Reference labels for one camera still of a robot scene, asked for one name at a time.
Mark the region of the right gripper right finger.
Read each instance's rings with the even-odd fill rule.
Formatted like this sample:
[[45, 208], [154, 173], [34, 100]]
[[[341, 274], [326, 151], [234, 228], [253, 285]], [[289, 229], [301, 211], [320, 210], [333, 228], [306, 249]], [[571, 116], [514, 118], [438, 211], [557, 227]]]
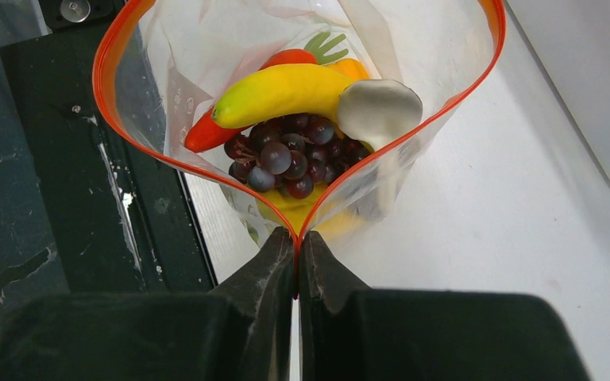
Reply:
[[372, 288], [319, 233], [299, 250], [304, 380], [587, 380], [562, 319], [529, 294]]

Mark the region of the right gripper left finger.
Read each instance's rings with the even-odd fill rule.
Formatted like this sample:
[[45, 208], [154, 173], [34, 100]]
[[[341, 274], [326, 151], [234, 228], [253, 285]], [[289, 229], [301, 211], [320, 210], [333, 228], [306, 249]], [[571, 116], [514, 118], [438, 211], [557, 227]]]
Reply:
[[276, 228], [207, 293], [37, 300], [0, 330], [0, 380], [287, 380], [293, 282]]

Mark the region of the dark purple toy grapes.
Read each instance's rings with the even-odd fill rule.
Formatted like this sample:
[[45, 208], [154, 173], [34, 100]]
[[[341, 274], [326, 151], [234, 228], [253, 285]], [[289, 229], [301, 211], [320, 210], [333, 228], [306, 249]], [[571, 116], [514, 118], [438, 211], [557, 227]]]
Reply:
[[330, 119], [292, 114], [254, 125], [224, 145], [233, 160], [229, 174], [257, 193], [277, 190], [305, 199], [330, 185], [371, 151], [338, 131]]

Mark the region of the toy carrot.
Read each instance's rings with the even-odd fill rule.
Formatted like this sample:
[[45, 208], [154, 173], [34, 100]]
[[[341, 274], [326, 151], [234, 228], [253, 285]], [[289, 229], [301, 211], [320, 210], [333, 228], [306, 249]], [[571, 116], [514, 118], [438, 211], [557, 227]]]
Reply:
[[[281, 64], [318, 64], [324, 65], [335, 63], [348, 58], [348, 50], [327, 55], [327, 53], [346, 39], [346, 35], [340, 34], [329, 40], [330, 32], [320, 32], [313, 36], [303, 48], [289, 48], [273, 54], [263, 65], [261, 70]], [[235, 137], [246, 129], [224, 129], [219, 127], [211, 117], [211, 107], [187, 132], [183, 146], [188, 150], [200, 153], [225, 144], [230, 138]]]

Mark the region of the clear orange-zip bag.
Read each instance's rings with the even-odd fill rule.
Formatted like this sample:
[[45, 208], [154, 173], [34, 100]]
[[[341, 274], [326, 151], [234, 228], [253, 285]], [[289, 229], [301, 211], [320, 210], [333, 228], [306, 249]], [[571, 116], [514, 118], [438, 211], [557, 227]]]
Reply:
[[393, 210], [505, 33], [500, 1], [130, 1], [92, 85], [115, 132], [217, 183], [258, 244], [337, 245]]

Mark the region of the white toy mushroom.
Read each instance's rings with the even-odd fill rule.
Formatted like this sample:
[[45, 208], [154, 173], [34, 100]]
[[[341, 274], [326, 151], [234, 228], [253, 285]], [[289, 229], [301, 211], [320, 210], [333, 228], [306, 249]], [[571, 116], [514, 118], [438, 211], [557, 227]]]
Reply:
[[338, 100], [338, 127], [348, 137], [377, 151], [417, 127], [423, 102], [392, 79], [364, 79], [347, 87]]

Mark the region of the single yellow toy banana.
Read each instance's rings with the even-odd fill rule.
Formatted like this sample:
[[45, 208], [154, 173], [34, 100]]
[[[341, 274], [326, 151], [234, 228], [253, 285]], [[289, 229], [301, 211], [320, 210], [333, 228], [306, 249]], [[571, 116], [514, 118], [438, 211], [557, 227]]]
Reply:
[[229, 87], [216, 102], [211, 117], [224, 129], [301, 113], [336, 121], [340, 94], [352, 83], [350, 77], [317, 64], [276, 65]]

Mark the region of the yellow toy bell pepper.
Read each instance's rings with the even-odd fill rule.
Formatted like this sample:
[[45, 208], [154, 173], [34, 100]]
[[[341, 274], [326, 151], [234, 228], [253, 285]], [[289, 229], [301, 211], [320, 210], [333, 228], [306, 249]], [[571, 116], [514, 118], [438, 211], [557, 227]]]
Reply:
[[354, 81], [370, 79], [369, 73], [364, 65], [355, 59], [345, 58], [335, 63], [327, 64], [326, 67], [333, 69], [350, 77]]

